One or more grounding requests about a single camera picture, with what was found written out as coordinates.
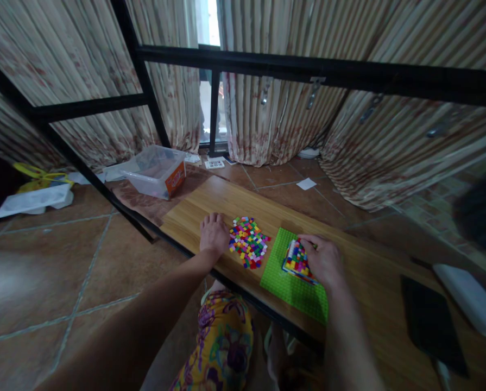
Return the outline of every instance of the striped curtain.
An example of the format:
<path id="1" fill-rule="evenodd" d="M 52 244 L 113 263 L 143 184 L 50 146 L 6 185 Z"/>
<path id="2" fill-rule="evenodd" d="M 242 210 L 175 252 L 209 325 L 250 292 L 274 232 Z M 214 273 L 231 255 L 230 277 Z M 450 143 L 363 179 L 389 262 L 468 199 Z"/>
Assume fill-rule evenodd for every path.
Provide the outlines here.
<path id="1" fill-rule="evenodd" d="M 0 94 L 0 157 L 48 170 L 64 168 L 65 159 Z"/>
<path id="2" fill-rule="evenodd" d="M 187 31 L 175 28 L 185 26 L 187 20 L 182 11 L 191 7 L 194 12 L 193 4 L 182 2 L 179 8 L 169 3 L 145 0 L 144 14 L 133 18 L 135 26 L 143 31 L 146 20 L 156 17 L 173 20 L 174 24 L 161 24 L 160 33 L 172 36 L 177 45 L 194 46 L 195 28 Z M 108 0 L 20 0 L 12 5 L 0 1 L 0 68 L 34 106 L 142 92 Z M 176 78 L 173 83 L 169 75 L 152 68 L 149 73 L 155 91 L 167 93 L 172 86 L 175 96 L 199 100 L 199 91 L 197 97 L 189 96 L 193 91 L 183 78 Z M 196 132 L 193 122 L 199 123 L 200 113 L 187 107 L 182 109 L 181 101 L 166 96 L 157 98 L 173 147 L 197 150 L 199 131 Z M 48 171 L 65 167 L 64 160 L 54 157 L 52 149 L 46 152 L 46 144 L 38 142 L 38 134 L 31 125 L 2 97 L 0 107 L 5 107 L 0 110 L 0 156 Z M 146 106 L 53 125 L 93 169 L 126 160 L 145 146 L 160 144 Z"/>
<path id="3" fill-rule="evenodd" d="M 194 0 L 128 0 L 138 41 L 198 48 Z M 147 62 L 173 148 L 197 153 L 201 134 L 199 69 Z"/>
<path id="4" fill-rule="evenodd" d="M 486 1 L 398 2 L 368 59 L 486 70 Z M 381 209 L 486 157 L 486 108 L 386 96 L 361 124 L 374 97 L 352 91 L 321 150 L 353 204 Z"/>
<path id="5" fill-rule="evenodd" d="M 366 60 L 392 20 L 391 2 L 218 0 L 222 50 Z M 230 155 L 261 166 L 286 163 L 313 142 L 347 92 L 273 80 L 262 106 L 263 78 L 223 74 Z"/>

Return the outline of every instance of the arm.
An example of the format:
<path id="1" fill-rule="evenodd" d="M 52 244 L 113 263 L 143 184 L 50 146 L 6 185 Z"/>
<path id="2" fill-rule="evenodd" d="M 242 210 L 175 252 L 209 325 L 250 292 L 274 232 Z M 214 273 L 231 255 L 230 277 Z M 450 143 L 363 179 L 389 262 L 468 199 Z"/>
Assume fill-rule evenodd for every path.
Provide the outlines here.
<path id="1" fill-rule="evenodd" d="M 338 247 L 315 235 L 299 235 L 299 238 L 306 248 L 310 269 L 328 296 L 324 357 L 327 389 L 384 390 L 358 303 L 345 281 Z"/>
<path id="2" fill-rule="evenodd" d="M 113 315 L 37 390 L 139 390 L 154 357 L 201 281 L 228 248 L 221 215 L 201 223 L 200 252 Z"/>

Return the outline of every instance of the metal frame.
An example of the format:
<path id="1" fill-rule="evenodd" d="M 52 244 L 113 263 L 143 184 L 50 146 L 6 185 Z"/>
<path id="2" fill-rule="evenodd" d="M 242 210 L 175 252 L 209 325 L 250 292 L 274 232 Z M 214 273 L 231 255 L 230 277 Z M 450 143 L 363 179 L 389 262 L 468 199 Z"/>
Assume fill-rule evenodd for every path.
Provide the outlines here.
<path id="1" fill-rule="evenodd" d="M 111 0 L 111 3 L 134 69 L 140 81 L 142 93 L 60 105 L 33 107 L 1 70 L 0 93 L 148 241 L 154 243 L 158 238 L 162 238 L 188 257 L 192 257 L 194 254 L 162 232 L 148 219 L 125 207 L 50 125 L 50 123 L 57 121 L 147 105 L 162 145 L 170 147 L 171 144 L 165 130 L 165 124 L 147 72 L 146 61 L 212 70 L 210 156 L 222 154 L 216 153 L 215 151 L 218 91 L 221 72 L 232 72 L 258 77 L 269 76 L 276 79 L 302 83 L 310 83 L 312 77 L 325 77 L 325 81 L 322 82 L 322 85 L 325 86 L 486 106 L 486 71 L 224 52 L 220 51 L 219 47 L 208 45 L 199 45 L 198 49 L 140 45 L 125 0 Z M 143 226 L 146 226 L 155 233 L 157 237 L 153 238 Z M 288 319 L 270 309 L 216 270 L 213 270 L 211 274 L 227 287 L 241 293 L 247 301 L 264 312 L 268 317 L 281 324 L 286 331 L 297 339 L 318 352 L 322 352 L 323 346 L 319 342 L 295 326 Z"/>

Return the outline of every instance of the left hand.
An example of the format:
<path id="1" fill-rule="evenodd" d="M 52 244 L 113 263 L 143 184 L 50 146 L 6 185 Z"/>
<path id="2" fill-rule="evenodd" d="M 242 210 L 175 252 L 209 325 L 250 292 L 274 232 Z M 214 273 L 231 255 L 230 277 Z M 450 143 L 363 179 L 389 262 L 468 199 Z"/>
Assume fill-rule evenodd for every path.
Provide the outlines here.
<path id="1" fill-rule="evenodd" d="M 216 256 L 216 261 L 221 254 L 228 250 L 230 234 L 223 223 L 223 216 L 219 213 L 211 213 L 201 222 L 201 241 L 199 250 L 211 250 Z"/>

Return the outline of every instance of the pile of lego bricks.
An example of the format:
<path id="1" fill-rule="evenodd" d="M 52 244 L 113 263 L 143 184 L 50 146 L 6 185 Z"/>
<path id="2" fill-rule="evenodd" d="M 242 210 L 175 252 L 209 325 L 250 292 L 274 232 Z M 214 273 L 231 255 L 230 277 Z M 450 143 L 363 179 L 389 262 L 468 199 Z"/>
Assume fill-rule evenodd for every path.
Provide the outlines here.
<path id="1" fill-rule="evenodd" d="M 319 283 L 310 271 L 306 250 L 298 239 L 290 242 L 282 269 L 312 285 Z"/>
<path id="2" fill-rule="evenodd" d="M 240 254 L 243 266 L 248 269 L 261 267 L 271 238 L 264 235 L 253 218 L 241 217 L 233 221 L 230 230 L 230 251 Z"/>

